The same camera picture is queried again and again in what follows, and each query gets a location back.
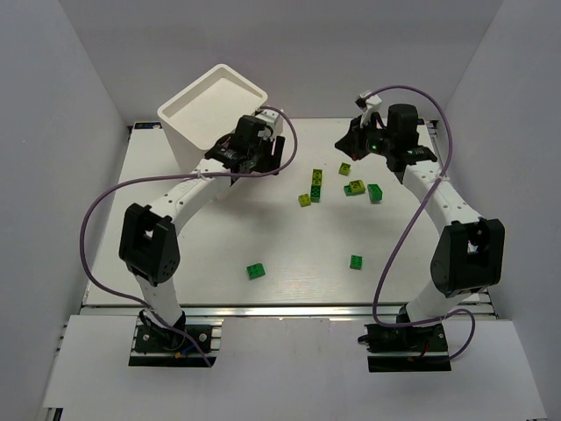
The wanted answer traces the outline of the yellow-green and green lego stack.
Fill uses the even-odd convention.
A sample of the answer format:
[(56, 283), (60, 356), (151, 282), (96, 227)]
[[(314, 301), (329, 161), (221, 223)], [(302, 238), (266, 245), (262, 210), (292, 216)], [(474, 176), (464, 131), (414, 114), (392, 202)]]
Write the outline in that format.
[(312, 170), (312, 179), (310, 186), (310, 199), (312, 203), (319, 203), (321, 200), (321, 189), (323, 184), (322, 169), (314, 168)]

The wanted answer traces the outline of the green sloped lego brick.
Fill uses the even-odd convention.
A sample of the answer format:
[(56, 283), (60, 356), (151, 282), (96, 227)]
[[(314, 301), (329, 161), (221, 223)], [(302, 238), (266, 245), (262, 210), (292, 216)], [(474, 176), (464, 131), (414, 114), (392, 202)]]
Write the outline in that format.
[(371, 203), (380, 203), (383, 199), (383, 191), (378, 184), (368, 184), (367, 192)]

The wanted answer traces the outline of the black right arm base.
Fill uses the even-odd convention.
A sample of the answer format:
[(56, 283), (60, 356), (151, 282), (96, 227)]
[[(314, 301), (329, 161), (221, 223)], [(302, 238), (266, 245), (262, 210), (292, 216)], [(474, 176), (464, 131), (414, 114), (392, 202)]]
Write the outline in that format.
[(370, 373), (450, 372), (448, 343), (441, 324), (386, 328), (365, 325), (358, 343), (366, 346)]

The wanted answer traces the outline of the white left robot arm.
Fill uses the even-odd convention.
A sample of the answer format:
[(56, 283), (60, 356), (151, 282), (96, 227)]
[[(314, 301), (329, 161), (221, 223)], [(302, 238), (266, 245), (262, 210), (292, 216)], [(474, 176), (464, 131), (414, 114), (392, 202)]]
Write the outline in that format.
[(219, 138), (203, 155), (192, 179), (180, 181), (147, 205), (133, 203), (127, 208), (118, 256), (149, 305), (146, 321), (176, 329), (185, 324), (173, 283), (181, 262), (178, 234), (202, 207), (224, 195), (240, 175), (278, 169), (285, 141), (281, 131), (277, 111), (244, 115), (233, 132)]

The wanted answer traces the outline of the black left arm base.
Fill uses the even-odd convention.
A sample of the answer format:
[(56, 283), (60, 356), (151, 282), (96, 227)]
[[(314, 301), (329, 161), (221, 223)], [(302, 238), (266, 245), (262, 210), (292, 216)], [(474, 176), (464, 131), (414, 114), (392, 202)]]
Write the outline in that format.
[(137, 318), (128, 360), (129, 367), (209, 368), (217, 360), (221, 327), (202, 323), (186, 324), (185, 332), (196, 342), (209, 365), (193, 343), (184, 336), (150, 325)]

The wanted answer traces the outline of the white three-drawer cabinet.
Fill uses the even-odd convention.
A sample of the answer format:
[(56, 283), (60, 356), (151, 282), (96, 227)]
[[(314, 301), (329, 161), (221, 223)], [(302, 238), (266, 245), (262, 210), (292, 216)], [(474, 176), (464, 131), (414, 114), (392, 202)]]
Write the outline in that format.
[(238, 119), (264, 105), (267, 93), (239, 72), (217, 64), (157, 109), (182, 173), (195, 169)]

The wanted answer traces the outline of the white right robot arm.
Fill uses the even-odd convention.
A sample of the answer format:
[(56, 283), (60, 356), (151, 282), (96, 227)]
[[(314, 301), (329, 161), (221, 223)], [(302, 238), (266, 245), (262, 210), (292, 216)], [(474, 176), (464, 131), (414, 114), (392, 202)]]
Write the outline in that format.
[(439, 234), (430, 280), (393, 326), (435, 325), (467, 297), (499, 282), (505, 227), (474, 210), (445, 177), (432, 149), (420, 145), (415, 106), (390, 106), (386, 121), (380, 118), (378, 97), (360, 101), (359, 107), (361, 115), (351, 121), (336, 149), (355, 161), (371, 153), (384, 157), (400, 184), (419, 200), (416, 214), (426, 213)]

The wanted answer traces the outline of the yellow-green small lego brick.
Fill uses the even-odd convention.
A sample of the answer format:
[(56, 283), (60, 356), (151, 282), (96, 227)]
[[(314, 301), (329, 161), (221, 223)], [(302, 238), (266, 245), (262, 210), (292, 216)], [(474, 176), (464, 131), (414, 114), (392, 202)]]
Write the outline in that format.
[(302, 194), (298, 196), (298, 203), (301, 207), (307, 207), (312, 204), (309, 194)]

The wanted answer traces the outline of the yellow on green lego plate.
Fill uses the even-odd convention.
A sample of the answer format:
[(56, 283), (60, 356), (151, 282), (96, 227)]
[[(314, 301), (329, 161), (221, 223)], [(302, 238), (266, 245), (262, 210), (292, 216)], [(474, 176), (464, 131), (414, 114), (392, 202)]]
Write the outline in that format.
[(344, 193), (347, 196), (357, 196), (366, 193), (366, 186), (362, 180), (349, 182), (344, 186)]

